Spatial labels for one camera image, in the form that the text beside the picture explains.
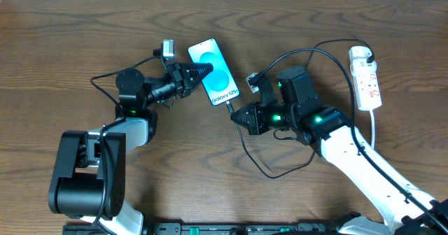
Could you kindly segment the white power strip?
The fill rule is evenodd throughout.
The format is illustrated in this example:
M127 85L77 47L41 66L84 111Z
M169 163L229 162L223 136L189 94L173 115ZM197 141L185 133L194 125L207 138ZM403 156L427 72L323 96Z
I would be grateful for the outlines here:
M377 74L375 71L352 68L357 107L360 111L373 111L382 105Z

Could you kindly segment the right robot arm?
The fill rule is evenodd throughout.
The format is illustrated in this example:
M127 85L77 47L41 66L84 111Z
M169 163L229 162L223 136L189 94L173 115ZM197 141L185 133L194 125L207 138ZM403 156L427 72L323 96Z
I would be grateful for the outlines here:
M231 114L250 135L271 129L291 130L297 141L336 166L369 199L392 234L446 234L447 202L439 202L400 175L372 146L348 118L335 107L324 106L311 77L302 66L277 74L282 101L264 73L246 81L260 94Z

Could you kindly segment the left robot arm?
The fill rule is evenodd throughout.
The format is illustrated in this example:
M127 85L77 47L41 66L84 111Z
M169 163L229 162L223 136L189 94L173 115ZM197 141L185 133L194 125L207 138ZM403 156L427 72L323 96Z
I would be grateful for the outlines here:
M116 71L115 120L62 134L48 193L53 213L89 222L105 234L150 232L143 213L125 201L126 156L155 135L158 115L149 106L189 96L213 67L174 62L164 69L160 78L146 78L134 67Z

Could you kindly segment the white usb wall charger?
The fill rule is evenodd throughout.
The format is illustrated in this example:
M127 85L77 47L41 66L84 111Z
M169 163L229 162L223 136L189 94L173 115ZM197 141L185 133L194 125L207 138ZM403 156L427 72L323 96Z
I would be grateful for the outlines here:
M372 60L372 51L365 46L353 46L349 50L350 71L352 76L364 76L375 73L377 63Z

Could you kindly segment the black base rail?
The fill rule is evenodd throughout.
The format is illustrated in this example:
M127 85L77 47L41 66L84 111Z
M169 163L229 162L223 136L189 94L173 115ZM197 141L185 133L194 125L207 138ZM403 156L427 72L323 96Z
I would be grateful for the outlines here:
M268 235L268 234L337 234L325 224L299 223L295 225L181 225L157 223L144 228L142 234L152 235Z

